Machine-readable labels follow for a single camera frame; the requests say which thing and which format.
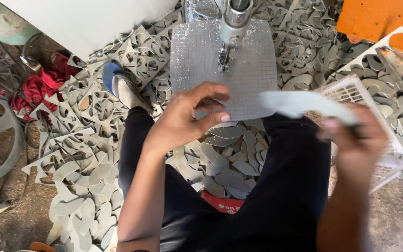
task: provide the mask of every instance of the dirt floor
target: dirt floor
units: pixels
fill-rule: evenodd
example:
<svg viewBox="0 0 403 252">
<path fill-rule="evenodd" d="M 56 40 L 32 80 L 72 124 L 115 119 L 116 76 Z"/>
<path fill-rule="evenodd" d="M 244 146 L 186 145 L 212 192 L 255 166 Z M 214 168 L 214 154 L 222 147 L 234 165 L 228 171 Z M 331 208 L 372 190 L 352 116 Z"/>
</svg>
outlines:
<svg viewBox="0 0 403 252">
<path fill-rule="evenodd" d="M 8 49 L 14 56 L 18 55 L 17 48 L 8 46 Z M 55 52 L 65 50 L 45 35 L 26 48 L 26 54 L 45 67 L 51 65 L 51 55 Z M 6 54 L 1 45 L 0 54 Z M 19 73 L 23 81 L 31 74 L 24 73 L 21 69 Z M 5 160 L 11 150 L 8 146 L 13 145 L 13 133 L 9 130 L 0 135 L 0 162 Z M 38 147 L 39 133 L 35 128 L 29 130 L 28 138 L 31 146 Z M 26 163 L 35 161 L 38 156 L 38 151 L 31 147 L 27 148 L 27 153 L 26 157 L 26 151 L 23 151 L 16 166 L 0 179 L 0 203 L 9 202 L 15 206 L 26 186 L 19 205 L 0 215 L 0 251 L 27 249 L 32 242 L 44 242 L 52 227 L 48 212 L 57 191 L 53 186 L 35 183 L 35 177 L 27 178 L 21 171 Z M 31 173 L 35 174 L 36 168 L 32 169 Z M 370 198 L 369 229 L 375 251 L 403 252 L 403 180 L 393 180 L 373 193 Z"/>
</svg>

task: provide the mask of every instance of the person's right hand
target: person's right hand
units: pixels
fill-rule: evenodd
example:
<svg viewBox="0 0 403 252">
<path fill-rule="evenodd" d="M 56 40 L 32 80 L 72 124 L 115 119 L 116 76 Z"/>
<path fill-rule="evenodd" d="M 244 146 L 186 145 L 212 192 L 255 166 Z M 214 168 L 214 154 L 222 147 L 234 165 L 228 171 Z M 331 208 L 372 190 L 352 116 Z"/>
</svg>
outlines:
<svg viewBox="0 0 403 252">
<path fill-rule="evenodd" d="M 365 105 L 344 103 L 358 117 L 358 127 L 353 134 L 338 119 L 328 118 L 322 123 L 320 138 L 331 138 L 339 147 L 336 167 L 341 176 L 357 184 L 369 184 L 374 166 L 383 154 L 388 140 L 377 118 Z"/>
</svg>

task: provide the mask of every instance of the white plastic basket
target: white plastic basket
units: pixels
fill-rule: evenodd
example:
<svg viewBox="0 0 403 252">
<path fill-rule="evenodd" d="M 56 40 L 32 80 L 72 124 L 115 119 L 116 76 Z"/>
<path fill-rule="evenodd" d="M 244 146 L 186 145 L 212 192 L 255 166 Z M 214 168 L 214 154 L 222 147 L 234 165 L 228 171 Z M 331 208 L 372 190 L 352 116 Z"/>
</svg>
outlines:
<svg viewBox="0 0 403 252">
<path fill-rule="evenodd" d="M 379 123 L 388 135 L 389 142 L 386 145 L 385 155 L 393 156 L 394 153 L 403 154 L 403 147 L 393 129 L 385 120 L 371 95 L 356 74 L 350 74 L 347 77 L 317 89 L 316 91 L 334 101 L 349 101 L 367 105 L 377 117 Z M 389 162 L 385 162 L 384 166 L 376 166 L 376 171 L 372 177 L 371 193 L 394 179 L 403 169 L 403 165 L 387 163 Z"/>
</svg>

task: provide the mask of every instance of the orange board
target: orange board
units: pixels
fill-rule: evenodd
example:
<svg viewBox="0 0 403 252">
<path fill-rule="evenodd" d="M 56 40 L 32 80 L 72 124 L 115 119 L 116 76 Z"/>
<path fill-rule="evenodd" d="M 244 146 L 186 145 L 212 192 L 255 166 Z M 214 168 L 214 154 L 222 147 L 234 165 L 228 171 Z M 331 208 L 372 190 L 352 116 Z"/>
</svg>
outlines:
<svg viewBox="0 0 403 252">
<path fill-rule="evenodd" d="M 355 38 L 378 42 L 403 26 L 403 0 L 345 0 L 337 31 Z M 389 44 L 403 51 L 403 34 L 395 34 Z"/>
</svg>

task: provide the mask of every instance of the red cloth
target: red cloth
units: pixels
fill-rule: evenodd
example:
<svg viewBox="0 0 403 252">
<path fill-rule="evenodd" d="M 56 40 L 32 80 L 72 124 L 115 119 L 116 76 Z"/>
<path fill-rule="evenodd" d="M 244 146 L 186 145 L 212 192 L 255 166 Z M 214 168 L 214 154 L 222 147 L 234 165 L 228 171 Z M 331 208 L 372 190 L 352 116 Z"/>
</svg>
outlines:
<svg viewBox="0 0 403 252">
<path fill-rule="evenodd" d="M 29 112 L 23 117 L 24 120 L 30 120 L 29 116 L 32 112 L 32 107 L 27 103 L 30 102 L 35 106 L 44 103 L 51 112 L 57 110 L 57 105 L 44 100 L 45 95 L 49 97 L 58 92 L 58 88 L 70 78 L 71 75 L 78 73 L 78 69 L 68 65 L 68 57 L 57 53 L 51 71 L 42 68 L 38 73 L 31 75 L 27 78 L 22 89 L 26 100 L 22 99 L 18 95 L 11 99 L 13 103 L 14 111 L 20 111 L 21 108 L 25 108 Z M 57 93 L 59 101 L 63 101 L 60 93 Z"/>
</svg>

